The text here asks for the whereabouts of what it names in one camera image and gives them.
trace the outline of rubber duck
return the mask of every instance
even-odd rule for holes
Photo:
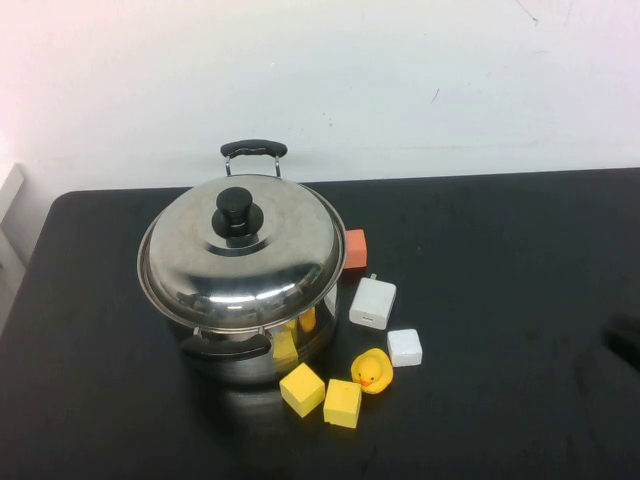
[[[351,364],[351,378],[365,393],[380,393],[393,380],[393,367],[387,354],[379,348],[367,350]]]

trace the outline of black knob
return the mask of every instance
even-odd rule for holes
[[[237,226],[247,222],[253,205],[253,197],[246,188],[230,187],[223,190],[216,199],[216,207],[222,212],[230,225]]]
[[[218,209],[213,214],[211,226],[227,240],[251,236],[262,226],[264,216],[246,188],[229,187],[216,198]]]

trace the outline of black handle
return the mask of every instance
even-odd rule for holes
[[[273,158],[282,158],[287,154],[287,146],[270,140],[240,140],[221,146],[220,153],[223,157],[229,158],[235,158],[238,155],[269,155]]]
[[[192,335],[182,341],[180,348],[185,355],[197,360],[248,360],[268,353],[271,350],[271,342],[260,334],[242,342],[231,340],[210,342],[198,335]]]

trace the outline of white power adapter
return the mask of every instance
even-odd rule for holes
[[[371,278],[360,279],[356,296],[349,310],[349,320],[365,327],[384,330],[396,298],[396,286]]]

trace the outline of orange block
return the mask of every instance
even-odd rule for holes
[[[364,230],[347,230],[347,262],[344,268],[367,266],[367,241]]]

